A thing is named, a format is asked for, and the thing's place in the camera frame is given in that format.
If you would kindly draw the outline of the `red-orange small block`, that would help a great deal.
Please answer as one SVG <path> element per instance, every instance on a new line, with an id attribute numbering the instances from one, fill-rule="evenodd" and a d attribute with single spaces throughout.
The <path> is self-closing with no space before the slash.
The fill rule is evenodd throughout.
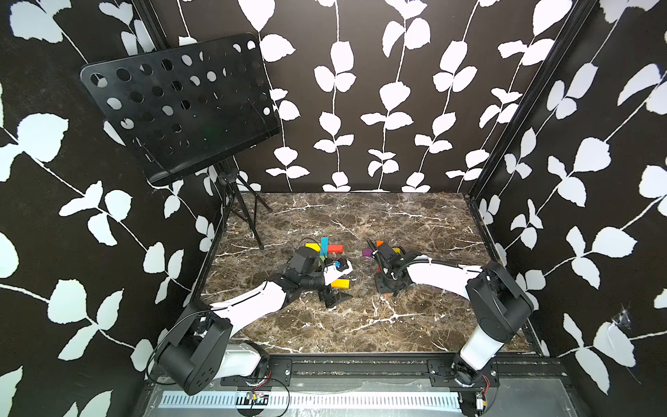
<path id="1" fill-rule="evenodd" d="M 344 252 L 344 247 L 342 245 L 329 245 L 328 253 L 330 254 L 342 254 Z"/>

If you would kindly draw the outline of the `yellow small block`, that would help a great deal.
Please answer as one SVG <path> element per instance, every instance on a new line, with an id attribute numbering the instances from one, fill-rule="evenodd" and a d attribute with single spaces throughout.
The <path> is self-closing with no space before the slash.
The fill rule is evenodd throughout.
<path id="1" fill-rule="evenodd" d="M 310 248 L 311 250 L 315 250 L 315 251 L 317 251 L 317 252 L 320 252 L 320 251 L 321 251 L 321 247 L 320 247 L 320 245 L 317 244 L 317 243 L 306 243 L 305 246 L 306 246 L 307 248 Z"/>

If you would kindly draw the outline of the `yellow long block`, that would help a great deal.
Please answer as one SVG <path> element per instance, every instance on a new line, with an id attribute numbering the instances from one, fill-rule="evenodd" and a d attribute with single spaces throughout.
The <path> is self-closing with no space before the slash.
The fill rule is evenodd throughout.
<path id="1" fill-rule="evenodd" d="M 337 279 L 331 283 L 332 288 L 349 289 L 350 281 L 348 279 Z"/>

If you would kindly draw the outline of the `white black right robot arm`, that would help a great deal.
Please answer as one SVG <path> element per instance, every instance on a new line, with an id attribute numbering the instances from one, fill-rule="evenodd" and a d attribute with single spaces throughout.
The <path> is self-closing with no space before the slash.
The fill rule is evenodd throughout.
<path id="1" fill-rule="evenodd" d="M 477 327 L 455 354 L 449 377 L 472 387 L 483 378 L 489 362 L 524 327 L 535 306 L 505 267 L 498 262 L 466 266 L 427 255 L 393 252 L 373 255 L 378 264 L 376 286 L 382 294 L 398 295 L 411 286 L 429 286 L 467 299 Z"/>

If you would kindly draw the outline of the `cyan block group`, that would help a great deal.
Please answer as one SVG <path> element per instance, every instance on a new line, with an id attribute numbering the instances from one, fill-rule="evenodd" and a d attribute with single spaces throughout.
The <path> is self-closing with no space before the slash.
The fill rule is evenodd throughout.
<path id="1" fill-rule="evenodd" d="M 322 237 L 320 241 L 321 256 L 324 257 L 328 256 L 328 246 L 329 246 L 329 239 L 327 237 Z"/>

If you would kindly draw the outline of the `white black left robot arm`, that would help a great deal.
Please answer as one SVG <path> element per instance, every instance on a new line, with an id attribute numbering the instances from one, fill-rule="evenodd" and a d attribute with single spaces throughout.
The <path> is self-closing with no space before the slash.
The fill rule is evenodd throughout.
<path id="1" fill-rule="evenodd" d="M 310 275 L 287 269 L 227 302 L 191 302 L 149 359 L 188 395 L 200 393 L 215 379 L 253 375 L 262 360 L 260 350 L 248 342 L 231 344 L 232 336 L 284 309 L 303 291 L 329 289 L 352 271 L 350 262 Z"/>

